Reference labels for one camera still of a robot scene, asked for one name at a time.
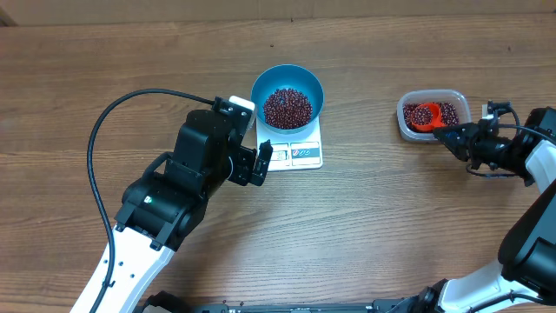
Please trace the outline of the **red scoop with blue handle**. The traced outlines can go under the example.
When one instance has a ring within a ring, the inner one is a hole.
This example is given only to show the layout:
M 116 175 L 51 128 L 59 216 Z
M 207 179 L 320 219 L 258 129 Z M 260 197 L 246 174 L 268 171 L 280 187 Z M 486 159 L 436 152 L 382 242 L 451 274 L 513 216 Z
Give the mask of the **red scoop with blue handle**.
M 424 103 L 417 106 L 410 115 L 410 123 L 417 132 L 428 133 L 446 125 L 438 103 Z

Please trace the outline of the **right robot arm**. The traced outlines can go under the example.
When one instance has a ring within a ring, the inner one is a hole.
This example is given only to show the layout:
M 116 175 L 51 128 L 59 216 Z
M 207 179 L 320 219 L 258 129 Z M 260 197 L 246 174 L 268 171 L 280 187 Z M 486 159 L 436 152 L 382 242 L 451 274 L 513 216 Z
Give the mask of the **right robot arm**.
M 467 172 L 485 164 L 506 170 L 525 185 L 536 184 L 538 199 L 503 239 L 498 257 L 474 273 L 425 288 L 407 306 L 410 312 L 496 312 L 522 303 L 555 304 L 555 110 L 531 111 L 512 124 L 514 138 L 502 137 L 499 118 L 507 103 L 488 104 L 477 123 L 434 130 L 434 136 Z

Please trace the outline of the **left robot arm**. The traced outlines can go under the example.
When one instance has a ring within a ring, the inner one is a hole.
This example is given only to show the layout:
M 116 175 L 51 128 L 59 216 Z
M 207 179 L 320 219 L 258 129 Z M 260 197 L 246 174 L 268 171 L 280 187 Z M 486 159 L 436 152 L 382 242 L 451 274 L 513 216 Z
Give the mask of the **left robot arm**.
M 157 157 L 123 193 L 111 239 L 73 311 L 133 311 L 225 181 L 263 184 L 270 142 L 259 149 L 242 146 L 254 118 L 255 104 L 236 96 L 188 113 L 174 149 Z

